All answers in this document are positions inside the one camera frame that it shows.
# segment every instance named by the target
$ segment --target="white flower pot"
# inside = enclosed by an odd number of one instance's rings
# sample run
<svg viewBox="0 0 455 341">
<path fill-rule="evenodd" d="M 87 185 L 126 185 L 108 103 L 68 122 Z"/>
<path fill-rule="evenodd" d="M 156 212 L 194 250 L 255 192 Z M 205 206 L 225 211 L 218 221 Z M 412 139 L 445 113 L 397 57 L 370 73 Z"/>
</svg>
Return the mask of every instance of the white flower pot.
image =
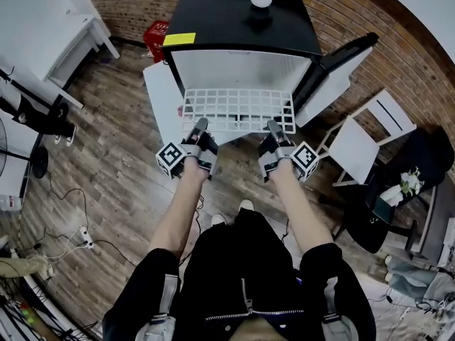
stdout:
<svg viewBox="0 0 455 341">
<path fill-rule="evenodd" d="M 379 197 L 381 197 L 390 207 L 394 207 L 403 201 L 400 185 L 394 185 L 383 192 Z"/>
<path fill-rule="evenodd" d="M 251 0 L 251 4 L 258 8 L 267 8 L 272 3 L 272 0 Z"/>
</svg>

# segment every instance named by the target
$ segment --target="yellow label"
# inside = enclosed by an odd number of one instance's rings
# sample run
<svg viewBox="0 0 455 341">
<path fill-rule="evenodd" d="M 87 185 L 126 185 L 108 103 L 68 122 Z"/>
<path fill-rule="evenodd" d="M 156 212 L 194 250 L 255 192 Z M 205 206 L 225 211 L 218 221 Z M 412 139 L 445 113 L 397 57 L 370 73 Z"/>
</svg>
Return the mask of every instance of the yellow label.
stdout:
<svg viewBox="0 0 455 341">
<path fill-rule="evenodd" d="M 166 45 L 193 44 L 196 33 L 171 34 L 164 38 L 163 47 Z"/>
</svg>

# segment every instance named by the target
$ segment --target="human hand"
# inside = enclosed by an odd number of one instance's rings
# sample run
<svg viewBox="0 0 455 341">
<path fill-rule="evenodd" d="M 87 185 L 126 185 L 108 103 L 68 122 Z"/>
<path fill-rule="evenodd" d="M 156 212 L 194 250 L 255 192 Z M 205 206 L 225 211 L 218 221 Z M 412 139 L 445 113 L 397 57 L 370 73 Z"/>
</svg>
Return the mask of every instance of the human hand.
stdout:
<svg viewBox="0 0 455 341">
<path fill-rule="evenodd" d="M 209 176 L 209 171 L 202 169 L 194 156 L 187 156 L 183 162 L 183 177 L 194 183 L 202 184 Z"/>
<path fill-rule="evenodd" d="M 294 175 L 294 165 L 292 164 L 292 159 L 283 158 L 278 162 L 277 169 L 269 172 L 269 178 L 275 183 L 281 181 L 287 181 L 289 176 L 295 178 Z"/>
</svg>

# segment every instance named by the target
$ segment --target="red crate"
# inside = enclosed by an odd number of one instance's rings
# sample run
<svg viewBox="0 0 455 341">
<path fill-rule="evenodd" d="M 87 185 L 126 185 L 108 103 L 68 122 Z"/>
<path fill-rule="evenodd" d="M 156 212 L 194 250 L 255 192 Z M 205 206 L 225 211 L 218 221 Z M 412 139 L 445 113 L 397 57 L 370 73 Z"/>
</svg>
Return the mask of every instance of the red crate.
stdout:
<svg viewBox="0 0 455 341">
<path fill-rule="evenodd" d="M 153 56 L 155 63 L 164 60 L 161 46 L 163 45 L 168 26 L 169 23 L 166 21 L 155 21 L 144 33 L 144 43 Z"/>
</svg>

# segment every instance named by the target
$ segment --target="fan stand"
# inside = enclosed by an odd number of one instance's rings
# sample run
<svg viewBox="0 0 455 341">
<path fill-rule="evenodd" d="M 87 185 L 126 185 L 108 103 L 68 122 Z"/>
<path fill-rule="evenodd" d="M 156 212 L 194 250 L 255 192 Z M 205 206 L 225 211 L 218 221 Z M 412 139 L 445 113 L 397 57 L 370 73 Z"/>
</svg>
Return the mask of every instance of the fan stand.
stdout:
<svg viewBox="0 0 455 341">
<path fill-rule="evenodd" d="M 33 175 L 38 179 L 44 177 L 48 170 L 49 155 L 48 150 L 44 146 L 39 146 L 37 149 L 35 149 L 31 153 L 30 158 L 27 158 L 26 156 L 20 156 L 18 154 L 14 154 L 9 151 L 4 151 L 1 149 L 0 153 L 30 162 Z"/>
</svg>

